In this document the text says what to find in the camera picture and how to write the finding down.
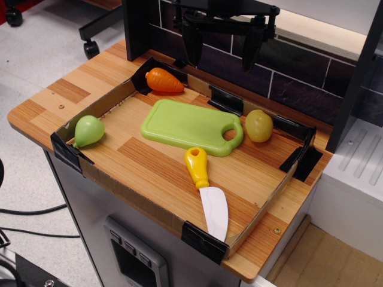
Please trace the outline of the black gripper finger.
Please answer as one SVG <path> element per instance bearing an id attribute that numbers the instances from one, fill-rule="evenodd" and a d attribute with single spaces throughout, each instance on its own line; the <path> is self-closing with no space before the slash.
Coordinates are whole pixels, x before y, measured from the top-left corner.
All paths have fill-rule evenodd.
<path id="1" fill-rule="evenodd" d="M 244 72 L 252 70 L 257 55 L 263 43 L 263 29 L 252 28 L 245 36 L 243 53 L 242 53 L 242 68 Z"/>
<path id="2" fill-rule="evenodd" d="M 200 62 L 203 47 L 202 32 L 196 24 L 183 20 L 182 37 L 186 48 L 186 55 L 189 64 L 197 66 Z"/>

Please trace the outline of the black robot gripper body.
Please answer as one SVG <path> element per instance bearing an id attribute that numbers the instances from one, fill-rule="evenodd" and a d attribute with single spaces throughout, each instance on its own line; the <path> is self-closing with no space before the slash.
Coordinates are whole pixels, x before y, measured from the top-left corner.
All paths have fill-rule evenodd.
<path id="1" fill-rule="evenodd" d="M 174 26 L 182 33 L 182 22 L 196 24 L 203 33 L 246 36 L 252 28 L 263 29 L 263 42 L 275 36 L 280 9 L 260 1 L 172 1 Z"/>

